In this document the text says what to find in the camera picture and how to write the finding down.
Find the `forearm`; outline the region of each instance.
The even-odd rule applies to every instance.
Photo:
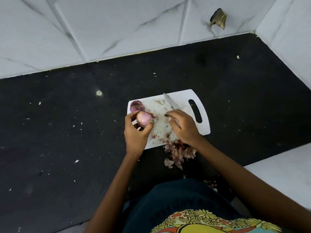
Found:
[[[264,220],[293,230],[306,231],[311,228],[309,211],[224,155],[208,141],[200,140],[195,148]]]
[[[84,233],[108,233],[113,231],[116,220],[123,209],[128,182],[136,161],[134,156],[125,156],[103,201],[88,223]]]

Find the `white cutting board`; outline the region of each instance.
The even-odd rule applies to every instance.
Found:
[[[201,135],[207,135],[211,133],[210,124],[208,122],[208,117],[204,109],[204,106],[202,105],[202,102],[200,101],[200,99],[197,97],[197,95],[194,93],[193,90],[189,89],[167,94],[173,99],[173,101],[175,101],[180,106],[182,111],[186,112],[193,118],[196,127]],[[165,143],[163,143],[163,139],[167,139],[166,134],[170,134],[169,141],[173,142],[178,140],[178,137],[174,134],[171,126],[169,125],[168,117],[164,116],[167,111],[173,110],[173,108],[166,101],[163,94],[129,101],[127,105],[127,114],[131,112],[130,111],[131,103],[136,100],[139,100],[144,104],[145,111],[150,110],[150,112],[157,117],[155,119],[155,125],[148,137],[148,142],[145,149],[165,145]],[[198,107],[199,112],[201,114],[202,118],[201,123],[196,122],[193,110],[191,108],[191,105],[189,104],[189,100],[193,100],[196,103],[196,106]]]

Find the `red onion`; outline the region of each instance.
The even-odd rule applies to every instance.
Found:
[[[136,120],[139,126],[145,128],[148,124],[148,122],[150,121],[150,119],[152,119],[152,115],[149,114],[148,112],[145,111],[140,111],[137,115],[136,115]]]
[[[145,111],[145,106],[142,104],[141,101],[133,101],[130,106],[130,111]]]

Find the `black granite surface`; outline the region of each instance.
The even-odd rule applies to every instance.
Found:
[[[125,155],[127,102],[185,89],[207,111],[207,140],[241,165],[311,141],[311,91],[253,34],[2,79],[0,232],[90,219]],[[183,178],[165,157],[143,153],[129,196]],[[215,173],[200,157],[187,165],[187,176]]]

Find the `left hand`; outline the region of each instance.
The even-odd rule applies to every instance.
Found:
[[[132,121],[136,119],[138,113],[139,111],[135,111],[125,116],[124,129],[126,155],[133,156],[137,160],[146,147],[148,136],[154,125],[154,120],[151,119],[145,128],[140,128],[140,130],[138,130],[138,124],[132,124]]]

